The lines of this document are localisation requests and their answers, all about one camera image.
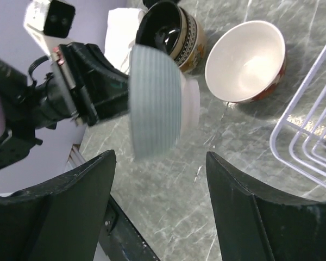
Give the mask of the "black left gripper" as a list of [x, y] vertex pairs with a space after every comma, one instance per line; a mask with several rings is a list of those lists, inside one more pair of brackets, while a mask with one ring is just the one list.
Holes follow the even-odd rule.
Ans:
[[[129, 112], [128, 75], [116, 69], [93, 43], [52, 45], [51, 72], [29, 89], [29, 119], [36, 129], [55, 128], [65, 119], [93, 126]], [[98, 62], [106, 74], [97, 72]]]

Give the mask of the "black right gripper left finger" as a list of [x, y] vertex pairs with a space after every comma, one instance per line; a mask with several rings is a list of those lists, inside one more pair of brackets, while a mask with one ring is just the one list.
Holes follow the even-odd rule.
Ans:
[[113, 150], [0, 197], [0, 260], [93, 260], [116, 167]]

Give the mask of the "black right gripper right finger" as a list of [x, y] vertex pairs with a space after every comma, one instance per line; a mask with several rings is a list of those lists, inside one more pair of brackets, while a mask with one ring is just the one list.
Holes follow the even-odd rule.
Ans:
[[223, 260], [326, 261], [326, 201], [278, 190], [215, 152], [206, 176]]

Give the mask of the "light teal white bowl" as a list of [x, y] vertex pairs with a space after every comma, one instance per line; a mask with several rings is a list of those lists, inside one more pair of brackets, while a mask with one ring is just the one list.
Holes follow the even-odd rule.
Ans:
[[130, 55], [129, 118], [135, 160], [166, 153], [198, 126], [200, 90], [171, 57], [135, 45]]

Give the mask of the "plain beige bowl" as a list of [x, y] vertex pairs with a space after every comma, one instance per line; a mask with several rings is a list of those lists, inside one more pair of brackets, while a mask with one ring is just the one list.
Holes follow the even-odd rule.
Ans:
[[144, 15], [135, 43], [159, 49], [175, 59], [187, 36], [187, 20], [174, 1], [158, 1]]

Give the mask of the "cream floral bowl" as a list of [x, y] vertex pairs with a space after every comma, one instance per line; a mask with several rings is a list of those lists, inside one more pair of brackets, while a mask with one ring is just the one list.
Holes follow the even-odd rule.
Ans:
[[183, 73], [194, 70], [206, 55], [207, 38], [203, 27], [191, 15], [187, 16], [189, 22], [189, 34], [187, 36], [187, 49], [179, 60], [179, 68]]

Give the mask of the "red floral bowl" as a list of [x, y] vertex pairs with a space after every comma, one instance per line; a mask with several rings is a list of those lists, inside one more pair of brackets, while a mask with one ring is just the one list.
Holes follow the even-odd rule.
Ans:
[[227, 31], [214, 44], [206, 61], [205, 80], [220, 100], [250, 103], [277, 88], [286, 62], [281, 31], [267, 21], [248, 21]]

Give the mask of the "black patterned bowl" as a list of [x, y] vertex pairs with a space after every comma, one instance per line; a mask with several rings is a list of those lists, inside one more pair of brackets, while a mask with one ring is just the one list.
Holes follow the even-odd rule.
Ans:
[[206, 36], [199, 22], [184, 8], [179, 7], [182, 17], [182, 39], [178, 40], [178, 53], [172, 51], [170, 56], [174, 58], [183, 72], [194, 70], [204, 57]]

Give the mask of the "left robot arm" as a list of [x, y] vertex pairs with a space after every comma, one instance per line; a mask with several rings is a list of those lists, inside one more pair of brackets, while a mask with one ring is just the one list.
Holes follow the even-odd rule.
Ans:
[[0, 169], [42, 145], [35, 132], [56, 129], [65, 119], [94, 126], [128, 113], [129, 77], [115, 69], [95, 44], [72, 42], [52, 49], [51, 71], [38, 84], [0, 60]]

